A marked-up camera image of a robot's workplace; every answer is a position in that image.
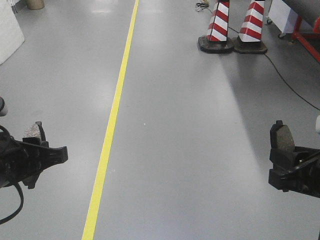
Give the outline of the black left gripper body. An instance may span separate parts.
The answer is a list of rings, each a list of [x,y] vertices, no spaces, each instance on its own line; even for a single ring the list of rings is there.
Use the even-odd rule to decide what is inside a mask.
[[[39,148],[48,146],[47,141],[42,145],[36,145],[13,138],[2,138],[0,140],[0,186],[10,187],[35,173],[43,172]]]

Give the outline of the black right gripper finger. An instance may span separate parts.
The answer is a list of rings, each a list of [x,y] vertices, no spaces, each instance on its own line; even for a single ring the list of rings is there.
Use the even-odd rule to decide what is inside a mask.
[[[298,191],[296,173],[297,167],[288,170],[270,169],[268,174],[268,183],[283,192]]]
[[[286,151],[279,148],[270,150],[269,160],[275,170],[288,170],[300,163],[300,160],[306,159],[310,155],[310,149],[297,146],[293,151]]]

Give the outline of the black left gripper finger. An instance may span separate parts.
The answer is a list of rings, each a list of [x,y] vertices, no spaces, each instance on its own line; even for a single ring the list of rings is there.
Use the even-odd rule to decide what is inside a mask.
[[[51,148],[39,148],[39,161],[42,167],[52,167],[63,164],[68,160],[68,148],[66,146]]]
[[[27,178],[25,178],[22,181],[23,185],[26,186],[29,190],[30,189],[34,189],[35,186],[36,186],[36,182],[37,182],[37,180],[38,180],[38,178],[39,178],[41,173],[42,172],[39,171],[39,172],[37,172],[37,173],[35,173],[35,174],[31,175],[31,176],[28,176]]]

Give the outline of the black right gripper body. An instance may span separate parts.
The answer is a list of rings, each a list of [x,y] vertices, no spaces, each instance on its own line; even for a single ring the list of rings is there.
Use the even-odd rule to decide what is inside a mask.
[[[294,148],[294,172],[290,174],[288,191],[320,197],[320,150]]]

